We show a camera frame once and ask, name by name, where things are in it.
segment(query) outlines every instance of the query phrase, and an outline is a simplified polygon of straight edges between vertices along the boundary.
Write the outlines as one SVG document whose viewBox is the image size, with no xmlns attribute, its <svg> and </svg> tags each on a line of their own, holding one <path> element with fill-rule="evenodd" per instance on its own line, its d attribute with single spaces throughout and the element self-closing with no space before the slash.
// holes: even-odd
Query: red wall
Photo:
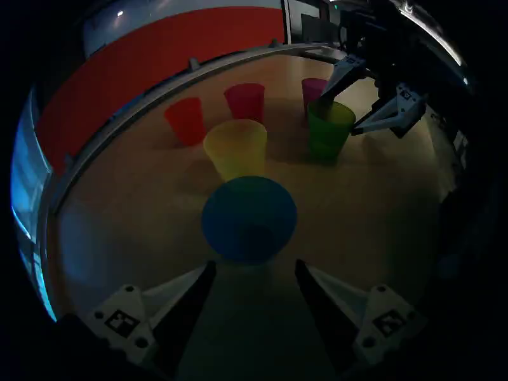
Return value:
<svg viewBox="0 0 508 381">
<path fill-rule="evenodd" d="M 56 173 L 111 115 L 143 91 L 184 70 L 238 50 L 284 41 L 281 10 L 210 8 L 166 17 L 107 45 L 55 93 L 36 126 Z"/>
</svg>

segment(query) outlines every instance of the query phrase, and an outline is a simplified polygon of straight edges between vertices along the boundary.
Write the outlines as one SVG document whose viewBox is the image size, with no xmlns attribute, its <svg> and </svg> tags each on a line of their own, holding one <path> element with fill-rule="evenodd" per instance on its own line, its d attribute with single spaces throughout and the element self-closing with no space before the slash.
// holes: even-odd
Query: yellow cup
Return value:
<svg viewBox="0 0 508 381">
<path fill-rule="evenodd" d="M 267 132 L 250 119 L 235 119 L 212 128 L 204 138 L 204 151 L 224 181 L 242 176 L 263 176 Z"/>
</svg>

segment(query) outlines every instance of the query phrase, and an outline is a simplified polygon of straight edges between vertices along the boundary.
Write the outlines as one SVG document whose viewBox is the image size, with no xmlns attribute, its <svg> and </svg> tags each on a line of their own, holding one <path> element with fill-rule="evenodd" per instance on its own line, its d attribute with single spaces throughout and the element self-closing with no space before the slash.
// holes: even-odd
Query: red cup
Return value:
<svg viewBox="0 0 508 381">
<path fill-rule="evenodd" d="M 185 145 L 201 143 L 206 136 L 199 98 L 185 98 L 169 106 L 164 117 Z"/>
<path fill-rule="evenodd" d="M 306 78 L 302 81 L 302 92 L 304 93 L 304 111 L 306 119 L 307 105 L 321 96 L 327 83 L 327 80 L 320 78 Z"/>
<path fill-rule="evenodd" d="M 263 123 L 265 86 L 258 83 L 241 83 L 224 92 L 234 119 L 251 119 Z"/>
</svg>

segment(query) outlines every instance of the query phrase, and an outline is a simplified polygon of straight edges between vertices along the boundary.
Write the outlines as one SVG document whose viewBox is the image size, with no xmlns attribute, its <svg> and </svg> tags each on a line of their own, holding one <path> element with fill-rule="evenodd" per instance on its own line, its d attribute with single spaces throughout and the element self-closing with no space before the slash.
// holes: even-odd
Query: pink cup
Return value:
<svg viewBox="0 0 508 381">
<path fill-rule="evenodd" d="M 251 119 L 263 123 L 265 87 L 258 83 L 241 83 L 224 92 L 234 119 Z"/>
<path fill-rule="evenodd" d="M 305 78 L 302 81 L 302 92 L 304 93 L 304 112 L 306 119 L 307 105 L 309 102 L 313 102 L 321 96 L 327 83 L 327 80 L 320 78 Z"/>
</svg>

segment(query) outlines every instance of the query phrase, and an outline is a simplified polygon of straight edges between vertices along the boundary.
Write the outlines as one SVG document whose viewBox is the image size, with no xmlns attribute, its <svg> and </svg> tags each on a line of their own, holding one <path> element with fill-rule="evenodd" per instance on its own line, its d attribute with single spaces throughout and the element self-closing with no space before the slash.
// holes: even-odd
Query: wooden table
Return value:
<svg viewBox="0 0 508 381">
<path fill-rule="evenodd" d="M 150 288 L 219 259 L 201 233 L 200 214 L 221 180 L 201 146 L 177 142 L 163 112 L 176 100 L 200 97 L 210 129 L 231 118 L 222 93 L 242 82 L 265 86 L 266 175 L 293 196 L 298 225 L 268 265 L 219 266 L 181 377 L 265 378 L 262 368 L 272 361 L 281 377 L 333 378 L 293 275 L 296 258 L 364 290 L 387 283 L 416 302 L 434 257 L 442 191 L 431 119 L 424 116 L 402 140 L 390 131 L 350 137 L 337 165 L 313 164 L 301 80 L 328 79 L 332 70 L 284 55 L 246 63 L 165 101 L 117 137 L 58 216 L 50 262 L 75 311 L 88 312 L 122 284 Z M 360 118 L 376 99 L 373 81 L 365 79 L 336 100 Z"/>
</svg>

